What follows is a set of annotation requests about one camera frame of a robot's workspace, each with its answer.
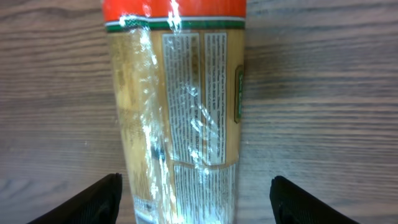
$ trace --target food package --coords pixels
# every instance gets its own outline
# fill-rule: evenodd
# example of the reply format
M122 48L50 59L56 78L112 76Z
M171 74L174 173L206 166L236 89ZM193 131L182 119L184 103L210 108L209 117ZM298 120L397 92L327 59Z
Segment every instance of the food package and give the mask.
M232 223L246 0L103 0L137 223Z

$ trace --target clear plastic film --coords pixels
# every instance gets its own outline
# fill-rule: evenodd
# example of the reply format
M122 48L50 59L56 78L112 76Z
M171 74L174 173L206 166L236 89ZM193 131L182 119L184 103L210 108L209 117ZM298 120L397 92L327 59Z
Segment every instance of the clear plastic film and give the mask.
M232 223L245 0L104 0L137 223Z

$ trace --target nutrition label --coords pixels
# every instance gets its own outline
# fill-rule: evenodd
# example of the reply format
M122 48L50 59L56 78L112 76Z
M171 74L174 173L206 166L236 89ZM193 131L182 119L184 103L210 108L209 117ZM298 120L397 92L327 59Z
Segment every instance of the nutrition label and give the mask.
M199 34L164 34L163 54L172 133L172 159L201 162L201 85Z
M226 33L205 34L206 159L225 164L226 157Z
M224 169L174 166L177 215L182 223L232 223L236 165Z

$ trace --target wooden surface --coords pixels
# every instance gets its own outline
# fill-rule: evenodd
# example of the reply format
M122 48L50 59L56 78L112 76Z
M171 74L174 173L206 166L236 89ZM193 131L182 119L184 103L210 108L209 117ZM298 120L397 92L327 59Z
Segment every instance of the wooden surface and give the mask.
M99 0L0 2L0 223L110 172L133 223ZM284 175L361 223L398 223L398 1L249 0L238 223Z

